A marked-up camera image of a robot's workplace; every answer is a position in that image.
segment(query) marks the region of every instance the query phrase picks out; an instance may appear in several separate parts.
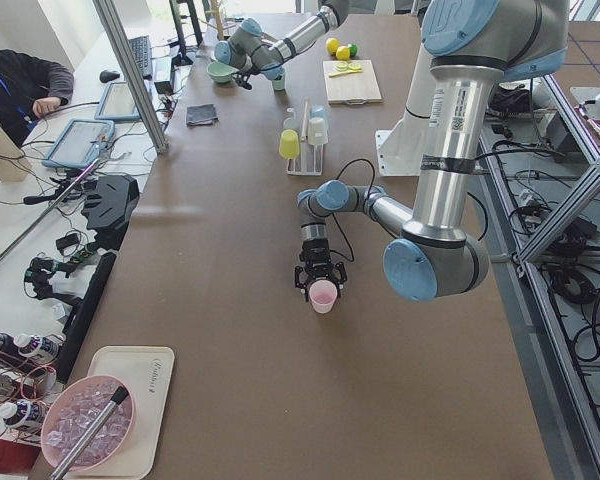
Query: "person's hand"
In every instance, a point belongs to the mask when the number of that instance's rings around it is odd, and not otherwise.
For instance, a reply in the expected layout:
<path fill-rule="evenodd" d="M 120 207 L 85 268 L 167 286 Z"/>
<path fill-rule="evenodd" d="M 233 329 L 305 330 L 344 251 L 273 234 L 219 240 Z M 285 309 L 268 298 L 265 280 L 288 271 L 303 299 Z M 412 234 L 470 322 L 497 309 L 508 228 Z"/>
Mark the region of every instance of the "person's hand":
<path fill-rule="evenodd" d="M 36 117 L 42 118 L 45 115 L 55 112 L 59 106 L 60 99 L 58 97 L 45 97 L 33 102 L 32 110 Z"/>

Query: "keyboard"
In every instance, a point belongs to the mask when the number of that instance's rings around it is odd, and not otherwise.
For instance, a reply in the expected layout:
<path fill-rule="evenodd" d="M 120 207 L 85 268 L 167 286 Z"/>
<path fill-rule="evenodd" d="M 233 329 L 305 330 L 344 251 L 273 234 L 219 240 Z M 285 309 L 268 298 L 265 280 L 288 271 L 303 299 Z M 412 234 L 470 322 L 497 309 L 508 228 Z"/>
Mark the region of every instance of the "keyboard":
<path fill-rule="evenodd" d="M 151 63 L 151 42 L 149 36 L 136 37 L 129 40 L 129 46 L 133 52 L 136 64 L 140 69 L 142 78 L 151 78 L 153 74 L 153 65 Z"/>

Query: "beige cutting board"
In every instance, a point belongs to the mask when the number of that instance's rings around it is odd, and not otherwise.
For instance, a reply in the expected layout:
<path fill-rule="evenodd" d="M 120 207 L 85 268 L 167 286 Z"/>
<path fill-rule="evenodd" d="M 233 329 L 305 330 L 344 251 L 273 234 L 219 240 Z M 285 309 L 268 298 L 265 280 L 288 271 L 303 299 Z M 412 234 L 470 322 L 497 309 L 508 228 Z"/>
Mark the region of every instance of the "beige cutting board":
<path fill-rule="evenodd" d="M 355 62 L 362 65 L 361 73 L 350 73 L 333 78 L 329 77 L 329 73 L 337 72 L 338 62 L 322 62 L 329 103 L 357 104 L 382 101 L 371 60 L 355 60 Z"/>

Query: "white bottle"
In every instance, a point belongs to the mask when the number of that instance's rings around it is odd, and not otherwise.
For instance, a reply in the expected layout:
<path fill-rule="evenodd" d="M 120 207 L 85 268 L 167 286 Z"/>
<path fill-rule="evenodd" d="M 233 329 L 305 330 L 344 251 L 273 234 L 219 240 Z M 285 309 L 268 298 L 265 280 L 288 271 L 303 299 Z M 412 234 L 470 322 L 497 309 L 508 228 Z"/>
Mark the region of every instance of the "white bottle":
<path fill-rule="evenodd" d="M 29 400 L 18 400 L 0 406 L 0 416 L 5 426 L 13 430 L 35 434 L 42 428 L 47 407 Z"/>
<path fill-rule="evenodd" d="M 21 333 L 13 339 L 13 343 L 18 347 L 20 355 L 30 358 L 38 365 L 53 362 L 60 353 L 59 340 L 52 337 Z"/>

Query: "blue lanyard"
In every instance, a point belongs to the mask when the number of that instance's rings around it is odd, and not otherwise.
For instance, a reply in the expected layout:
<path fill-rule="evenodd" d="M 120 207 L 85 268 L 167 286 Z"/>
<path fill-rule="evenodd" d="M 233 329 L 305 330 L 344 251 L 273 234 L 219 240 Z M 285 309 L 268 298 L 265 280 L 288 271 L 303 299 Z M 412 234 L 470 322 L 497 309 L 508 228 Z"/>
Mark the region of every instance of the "blue lanyard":
<path fill-rule="evenodd" d="M 7 95 L 9 95 L 10 97 L 12 97 L 13 95 L 11 95 L 11 91 L 9 90 L 9 87 L 7 86 L 7 84 L 5 83 L 5 81 L 2 79 L 2 77 L 0 76 L 0 86 L 4 89 L 5 92 L 7 92 Z M 24 111 L 24 109 L 20 106 L 16 106 L 16 111 L 22 116 L 22 118 L 25 120 L 25 122 L 27 122 L 28 124 L 31 124 L 31 118 L 29 118 L 29 115 L 27 115 L 27 112 Z"/>

